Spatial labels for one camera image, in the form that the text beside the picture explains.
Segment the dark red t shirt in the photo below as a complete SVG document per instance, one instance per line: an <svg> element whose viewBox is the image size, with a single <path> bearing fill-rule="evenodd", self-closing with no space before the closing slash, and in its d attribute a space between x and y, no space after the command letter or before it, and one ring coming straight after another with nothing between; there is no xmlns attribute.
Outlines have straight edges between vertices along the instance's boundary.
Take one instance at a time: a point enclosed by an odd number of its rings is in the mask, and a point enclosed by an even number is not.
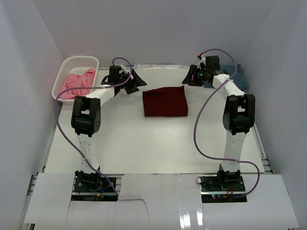
<svg viewBox="0 0 307 230"><path fill-rule="evenodd" d="M163 87L142 93L145 117L186 117L185 87Z"/></svg>

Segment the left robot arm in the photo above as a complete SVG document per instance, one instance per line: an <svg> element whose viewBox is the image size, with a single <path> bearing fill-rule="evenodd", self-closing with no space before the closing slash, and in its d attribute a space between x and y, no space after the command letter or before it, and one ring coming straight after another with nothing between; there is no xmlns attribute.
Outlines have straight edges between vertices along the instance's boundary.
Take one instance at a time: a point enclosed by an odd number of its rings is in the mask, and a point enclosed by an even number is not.
<svg viewBox="0 0 307 230"><path fill-rule="evenodd" d="M71 126L74 129L81 151L81 170L75 174L80 183L90 191L98 191L102 185L100 166L96 156L95 134L101 126L101 107L115 97L122 89L132 94L139 87L146 86L134 69L123 65L112 65L109 74L103 78L100 88L86 96L74 99Z"/></svg>

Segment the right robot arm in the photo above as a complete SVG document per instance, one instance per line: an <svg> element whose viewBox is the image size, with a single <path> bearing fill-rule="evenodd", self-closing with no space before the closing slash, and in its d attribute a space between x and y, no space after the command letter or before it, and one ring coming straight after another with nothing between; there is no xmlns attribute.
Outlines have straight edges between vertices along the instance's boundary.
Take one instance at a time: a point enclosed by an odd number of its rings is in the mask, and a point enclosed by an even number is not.
<svg viewBox="0 0 307 230"><path fill-rule="evenodd" d="M255 123L255 96L239 89L229 74L221 70L218 56L199 55L198 65L191 65L183 84L202 87L211 84L225 99L223 126L226 130L224 156L217 175L202 179L205 185L212 184L228 191L239 183L239 161L244 140Z"/></svg>

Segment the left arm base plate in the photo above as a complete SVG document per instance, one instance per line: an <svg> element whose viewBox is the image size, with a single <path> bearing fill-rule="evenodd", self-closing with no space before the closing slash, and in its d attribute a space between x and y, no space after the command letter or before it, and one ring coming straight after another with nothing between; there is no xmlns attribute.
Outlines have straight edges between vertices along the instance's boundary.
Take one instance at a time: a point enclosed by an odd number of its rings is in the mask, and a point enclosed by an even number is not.
<svg viewBox="0 0 307 230"><path fill-rule="evenodd" d="M76 177L71 201L116 202L118 201L118 196L105 178L102 178L98 184L91 184Z"/></svg>

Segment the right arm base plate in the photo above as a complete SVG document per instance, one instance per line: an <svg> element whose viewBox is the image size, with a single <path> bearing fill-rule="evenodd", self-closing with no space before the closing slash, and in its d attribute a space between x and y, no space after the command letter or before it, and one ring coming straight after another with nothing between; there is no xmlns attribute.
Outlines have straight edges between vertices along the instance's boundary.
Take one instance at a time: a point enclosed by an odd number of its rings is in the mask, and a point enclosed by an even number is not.
<svg viewBox="0 0 307 230"><path fill-rule="evenodd" d="M220 185L217 176L200 175L196 183L201 187L201 201L203 204L218 203L246 203L246 189L242 176L238 182Z"/></svg>

